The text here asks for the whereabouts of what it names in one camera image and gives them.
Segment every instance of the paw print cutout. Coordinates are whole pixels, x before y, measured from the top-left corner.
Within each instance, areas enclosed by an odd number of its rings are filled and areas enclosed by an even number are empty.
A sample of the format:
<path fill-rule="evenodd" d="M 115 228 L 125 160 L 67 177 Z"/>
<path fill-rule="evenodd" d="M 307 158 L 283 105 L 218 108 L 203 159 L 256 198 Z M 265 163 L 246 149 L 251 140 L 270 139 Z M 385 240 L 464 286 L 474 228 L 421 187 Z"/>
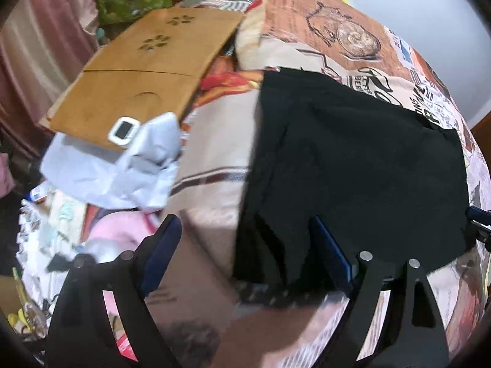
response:
<path fill-rule="evenodd" d="M 172 17 L 170 19 L 169 24 L 171 24 L 172 26 L 177 26 L 179 25 L 180 23 L 191 23 L 191 21 L 195 19 L 195 17 L 190 17 L 188 15 L 182 15 L 180 17 Z"/>
<path fill-rule="evenodd" d="M 170 36 L 156 35 L 153 39 L 146 39 L 143 44 L 139 47 L 140 50 L 153 51 L 157 47 L 163 47 L 167 45 L 167 41 Z"/>

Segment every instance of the clothing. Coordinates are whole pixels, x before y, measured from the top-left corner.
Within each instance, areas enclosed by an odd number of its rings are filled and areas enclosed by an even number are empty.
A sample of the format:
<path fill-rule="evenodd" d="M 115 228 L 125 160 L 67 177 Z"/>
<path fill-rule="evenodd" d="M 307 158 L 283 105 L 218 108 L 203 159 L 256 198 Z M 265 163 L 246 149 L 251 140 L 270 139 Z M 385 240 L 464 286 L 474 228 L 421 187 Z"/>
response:
<path fill-rule="evenodd" d="M 235 278 L 329 287 L 308 230 L 315 216 L 345 252 L 416 258 L 428 271 L 473 246 L 463 236 L 466 168 L 454 129 L 320 73 L 285 68 L 265 72 L 260 107 Z"/>
<path fill-rule="evenodd" d="M 8 155 L 0 153 L 0 197 L 4 197 L 12 189 L 14 189 L 14 179 L 8 167 Z"/>

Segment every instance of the wooden furniture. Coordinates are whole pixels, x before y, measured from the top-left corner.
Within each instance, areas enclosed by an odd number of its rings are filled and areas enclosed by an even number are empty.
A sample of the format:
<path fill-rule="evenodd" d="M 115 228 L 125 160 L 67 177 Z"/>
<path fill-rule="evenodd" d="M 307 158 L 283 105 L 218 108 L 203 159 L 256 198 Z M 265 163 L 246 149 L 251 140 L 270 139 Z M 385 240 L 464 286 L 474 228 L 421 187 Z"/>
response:
<path fill-rule="evenodd" d="M 491 112 L 476 124 L 471 131 L 489 167 L 491 163 Z"/>
<path fill-rule="evenodd" d="M 142 123 L 185 113 L 201 77 L 243 17 L 200 8 L 154 10 L 130 26 L 84 68 L 51 129 L 104 148 L 122 116 Z"/>

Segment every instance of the crumpled paper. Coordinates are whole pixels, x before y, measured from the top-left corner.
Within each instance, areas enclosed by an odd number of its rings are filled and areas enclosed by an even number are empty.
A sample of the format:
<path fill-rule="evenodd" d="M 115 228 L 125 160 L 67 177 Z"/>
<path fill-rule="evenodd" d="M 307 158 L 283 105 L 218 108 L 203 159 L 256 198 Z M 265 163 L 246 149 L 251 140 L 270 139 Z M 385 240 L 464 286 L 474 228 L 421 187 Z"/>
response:
<path fill-rule="evenodd" d="M 165 206 L 179 168 L 180 137 L 172 112 L 142 125 L 122 153 L 57 133 L 40 170 L 56 188 L 85 203 L 158 210 Z"/>

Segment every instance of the bedspread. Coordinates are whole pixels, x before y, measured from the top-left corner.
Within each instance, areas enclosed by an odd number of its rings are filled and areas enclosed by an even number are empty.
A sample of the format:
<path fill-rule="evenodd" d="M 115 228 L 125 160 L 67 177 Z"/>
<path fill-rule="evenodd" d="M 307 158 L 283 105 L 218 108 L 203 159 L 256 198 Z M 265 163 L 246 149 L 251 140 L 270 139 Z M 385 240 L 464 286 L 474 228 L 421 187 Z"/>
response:
<path fill-rule="evenodd" d="M 147 299 L 185 368 L 312 366 L 348 299 L 320 303 L 230 279 L 235 230 L 256 130 L 262 70 L 303 68 L 455 128 L 472 205 L 491 209 L 488 167 L 457 105 L 430 65 L 390 29 L 338 0 L 257 0 L 236 38 L 242 71 L 203 80 L 185 121 L 189 131 L 166 213 L 183 223 L 181 242 Z M 482 244 L 429 275 L 451 356 L 467 340 L 487 299 L 489 254 Z M 247 303 L 241 303 L 244 296 Z M 373 353 L 389 291 L 381 292 L 359 358 Z"/>

